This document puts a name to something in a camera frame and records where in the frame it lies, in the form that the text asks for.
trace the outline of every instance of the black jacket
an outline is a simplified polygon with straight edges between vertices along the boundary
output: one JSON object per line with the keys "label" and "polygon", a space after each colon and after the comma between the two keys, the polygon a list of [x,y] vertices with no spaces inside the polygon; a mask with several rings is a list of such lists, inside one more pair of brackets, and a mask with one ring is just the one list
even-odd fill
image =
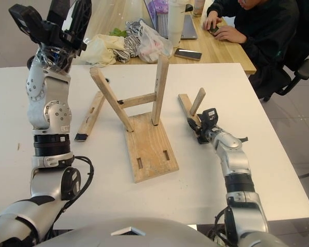
{"label": "black jacket", "polygon": [[237,0],[215,0],[207,15],[212,10],[218,17],[235,16],[235,28],[247,37],[241,45],[257,68],[283,60],[299,18],[295,0],[268,0],[250,10],[243,9]]}

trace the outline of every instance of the wall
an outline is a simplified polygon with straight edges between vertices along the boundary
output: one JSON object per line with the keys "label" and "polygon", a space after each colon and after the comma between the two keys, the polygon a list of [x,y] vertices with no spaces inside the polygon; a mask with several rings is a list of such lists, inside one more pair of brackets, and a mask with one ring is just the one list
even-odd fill
{"label": "wall", "polygon": [[22,33],[8,9],[14,4],[35,7],[43,18],[47,17],[51,0],[0,0],[0,67],[25,66],[37,45]]}

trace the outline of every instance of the gray floor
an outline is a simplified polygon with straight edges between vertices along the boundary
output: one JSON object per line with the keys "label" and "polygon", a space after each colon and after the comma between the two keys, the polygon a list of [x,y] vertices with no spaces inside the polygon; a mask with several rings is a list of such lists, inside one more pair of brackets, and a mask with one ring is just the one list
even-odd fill
{"label": "gray floor", "polygon": [[[262,102],[262,106],[296,173],[298,175],[308,173],[309,80],[300,81],[286,96],[273,95],[268,102]],[[301,179],[301,183],[309,198],[309,178]],[[271,232],[289,246],[309,246],[309,219],[272,221],[269,222],[269,226]]]}

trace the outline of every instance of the chair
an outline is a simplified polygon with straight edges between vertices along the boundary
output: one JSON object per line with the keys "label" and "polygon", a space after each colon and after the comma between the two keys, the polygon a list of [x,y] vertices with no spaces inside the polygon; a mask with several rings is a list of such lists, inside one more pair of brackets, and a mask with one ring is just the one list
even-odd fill
{"label": "chair", "polygon": [[[309,42],[295,36],[287,49],[284,61],[272,71],[272,78],[255,90],[259,99],[267,102],[273,93],[286,95],[300,80],[309,79]],[[294,72],[293,80],[283,69],[284,65]]]}
{"label": "chair", "polygon": [[[309,0],[297,0],[300,18],[296,35],[288,45],[284,60],[273,71],[272,78],[255,90],[259,99],[268,101],[273,93],[286,95],[300,80],[309,79]],[[283,69],[286,65],[294,72],[293,80]]]}

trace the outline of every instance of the beige cloth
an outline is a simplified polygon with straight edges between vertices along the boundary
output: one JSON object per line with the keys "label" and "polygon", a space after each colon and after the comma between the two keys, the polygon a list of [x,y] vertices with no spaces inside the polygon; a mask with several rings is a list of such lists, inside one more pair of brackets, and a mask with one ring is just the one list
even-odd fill
{"label": "beige cloth", "polygon": [[87,42],[87,49],[80,58],[98,67],[105,67],[116,62],[112,49],[124,50],[124,37],[97,34]]}

